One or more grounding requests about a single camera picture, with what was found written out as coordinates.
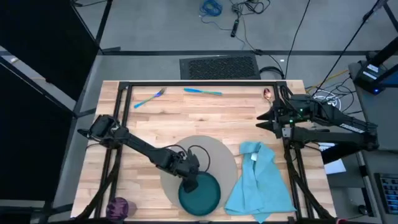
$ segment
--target blue cloth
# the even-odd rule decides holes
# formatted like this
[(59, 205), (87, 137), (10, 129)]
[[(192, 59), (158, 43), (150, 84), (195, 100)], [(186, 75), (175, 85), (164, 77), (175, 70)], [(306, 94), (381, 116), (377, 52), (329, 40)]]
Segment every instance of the blue cloth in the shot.
[[(230, 215), (249, 215), (262, 223), (276, 212), (294, 212), (289, 191), (274, 164), (274, 151), (261, 142), (244, 142), (239, 149), (243, 155), (243, 173), (225, 205)], [(251, 159), (257, 153), (257, 160)]]

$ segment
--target white paper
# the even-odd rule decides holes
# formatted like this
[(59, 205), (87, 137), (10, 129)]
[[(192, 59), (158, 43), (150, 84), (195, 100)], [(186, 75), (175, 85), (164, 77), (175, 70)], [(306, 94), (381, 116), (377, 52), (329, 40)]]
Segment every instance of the white paper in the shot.
[(257, 161), (257, 153), (256, 152), (251, 154), (251, 160)]
[[(335, 144), (333, 143), (326, 143), (326, 142), (320, 142), (319, 143), (319, 150), (324, 151)], [(341, 159), (328, 163), (325, 165), (325, 171), (326, 174), (337, 174), (340, 172), (346, 172), (346, 167), (343, 164), (343, 161)]]

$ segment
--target gray floor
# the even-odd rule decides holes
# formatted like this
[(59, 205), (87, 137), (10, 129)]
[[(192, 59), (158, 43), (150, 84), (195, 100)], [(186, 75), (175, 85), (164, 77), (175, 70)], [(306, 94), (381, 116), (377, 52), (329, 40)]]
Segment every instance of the gray floor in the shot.
[[(204, 20), (215, 21), (220, 27), (230, 29), (236, 15), (231, 11), (228, 0), (219, 2), (223, 5), (222, 14)], [(374, 2), (375, 0), (312, 1), (294, 49), (342, 50)], [(391, 9), (397, 12), (395, 6), (398, 5), (392, 2)], [(289, 50), (306, 3), (306, 0), (271, 1), (263, 14), (245, 16), (250, 43), (259, 49)], [(230, 38), (229, 31), (219, 30), (214, 24), (201, 23), (201, 4), (202, 1), (184, 0), (115, 0), (101, 46), (120, 46), (123, 50), (239, 50), (240, 41)], [(103, 9), (104, 4), (78, 8), (94, 34), (101, 20), (98, 11)], [(241, 39), (244, 38), (243, 30), (240, 24), (237, 36)], [(386, 12), (380, 10), (363, 27), (349, 49), (381, 49), (395, 35)]]
[[(88, 4), (96, 0), (81, 0)], [(101, 47), (121, 46), (122, 50), (239, 50), (240, 41), (229, 37), (229, 32), (217, 29), (213, 24), (202, 24), (199, 7), (202, 1), (183, 0), (114, 0), (101, 41)], [(302, 16), (306, 0), (273, 0), (269, 9), (255, 16), (246, 16), (247, 36), (255, 48), (263, 50), (289, 50), (296, 28)], [(375, 0), (317, 0), (312, 1), (295, 43), (295, 50), (342, 50), (361, 23)], [(220, 17), (205, 18), (216, 21), (222, 27), (231, 27), (235, 15), (230, 11), (228, 0), (220, 0), (224, 10)], [(390, 7), (398, 15), (398, 1), (390, 1)], [(80, 16), (95, 36), (100, 24), (105, 3), (78, 8)], [(243, 38), (240, 24), (238, 36)], [(383, 48), (397, 32), (384, 10), (377, 11), (367, 22), (350, 50), (376, 50)], [(87, 94), (82, 110), (96, 105), (103, 80), (179, 80), (179, 59), (196, 56), (99, 56), (91, 72)], [(286, 56), (274, 56), (285, 70)], [(337, 56), (291, 56), (287, 79), (303, 80), (305, 86), (315, 85), (323, 80)], [(332, 73), (346, 70), (349, 63), (364, 59), (360, 56), (342, 57)], [(398, 62), (392, 57), (386, 62), (389, 67)], [(274, 65), (268, 56), (257, 56), (259, 67)], [(22, 62), (17, 62), (27, 75), (37, 77)], [(342, 82), (348, 74), (334, 78), (326, 85)], [(262, 79), (279, 79), (274, 73), (263, 73)], [(42, 80), (36, 80), (43, 86)], [(354, 89), (351, 80), (346, 86)], [(61, 93), (55, 93), (65, 104), (70, 102)], [(342, 108), (351, 103), (351, 96), (341, 99)], [(361, 110), (358, 98), (347, 112)], [(76, 128), (90, 126), (93, 116), (79, 119)], [(73, 203), (80, 170), (84, 159), (86, 139), (75, 134), (71, 143), (57, 192), (55, 206)], [(332, 190), (338, 215), (344, 218), (358, 215), (347, 205), (361, 202), (356, 191)], [(52, 217), (53, 220), (67, 218), (68, 213)]]

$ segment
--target cable bundle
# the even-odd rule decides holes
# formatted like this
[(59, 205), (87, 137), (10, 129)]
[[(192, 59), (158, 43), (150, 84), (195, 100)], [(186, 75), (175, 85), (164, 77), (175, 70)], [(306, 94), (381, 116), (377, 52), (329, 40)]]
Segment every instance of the cable bundle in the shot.
[(222, 11), (223, 6), (215, 0), (206, 0), (200, 8), (200, 12), (204, 13), (204, 16), (219, 16)]
[[(268, 6), (271, 4), (271, 2), (269, 0), (266, 0), (268, 2), (267, 6), (264, 5), (264, 3), (260, 2), (260, 0), (246, 0), (244, 2), (238, 2), (238, 3), (233, 3), (231, 0), (229, 0), (232, 4), (232, 11), (236, 13), (236, 15), (238, 16), (238, 19), (241, 16), (245, 16), (245, 15), (251, 15), (251, 14), (261, 14), (263, 13)], [(243, 8), (244, 6), (246, 6), (246, 8), (248, 9), (248, 13), (243, 13)]]

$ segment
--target wooden tabletop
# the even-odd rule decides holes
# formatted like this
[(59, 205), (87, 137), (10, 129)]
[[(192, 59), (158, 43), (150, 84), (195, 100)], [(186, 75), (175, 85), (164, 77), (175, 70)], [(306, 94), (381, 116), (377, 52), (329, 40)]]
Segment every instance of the wooden tabletop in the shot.
[[(305, 93), (301, 80), (287, 81), (287, 84), (293, 93)], [(96, 115), (113, 114), (118, 85), (119, 82), (114, 81), (103, 83)], [(168, 86), (163, 96), (134, 109), (133, 106), (136, 103), (152, 96), (162, 88), (161, 86), (134, 86), (127, 127), (132, 134), (155, 147), (175, 144), (179, 140), (192, 135), (206, 135), (216, 138), (233, 153), (239, 176), (241, 175), (243, 158), (239, 155), (239, 145), (244, 141), (262, 141), (274, 150), (276, 154), (275, 163), (290, 191), (282, 140), (276, 139), (270, 131), (255, 127), (256, 123), (261, 122), (256, 117), (270, 109), (270, 103), (262, 97), (265, 87), (273, 93), (271, 86), (195, 87), (201, 90), (221, 91), (223, 96), (220, 97), (186, 93), (183, 90), (184, 86)], [(125, 98), (126, 94), (122, 97), (120, 118), (124, 110)], [(304, 123), (300, 126), (310, 127), (311, 124)], [(92, 146), (87, 149), (72, 217), (83, 211), (98, 190), (105, 152), (105, 148), (102, 146)], [(309, 189), (321, 205), (331, 215), (335, 216), (336, 213), (320, 153), (313, 149), (304, 148), (302, 155)], [(108, 201), (108, 195), (109, 189), (105, 193), (104, 201)], [(137, 204), (138, 211), (127, 220), (254, 220), (251, 215), (227, 215), (223, 208), (217, 209), (205, 217), (189, 215), (170, 203), (160, 184), (159, 170), (149, 162), (148, 158), (128, 147), (123, 149), (116, 196), (124, 197)], [(301, 211), (305, 217), (307, 212), (300, 190), (299, 198)], [(102, 217), (104, 217), (105, 206), (104, 202)], [(267, 221), (286, 221), (289, 216), (294, 217), (295, 215), (294, 213), (274, 213)]]

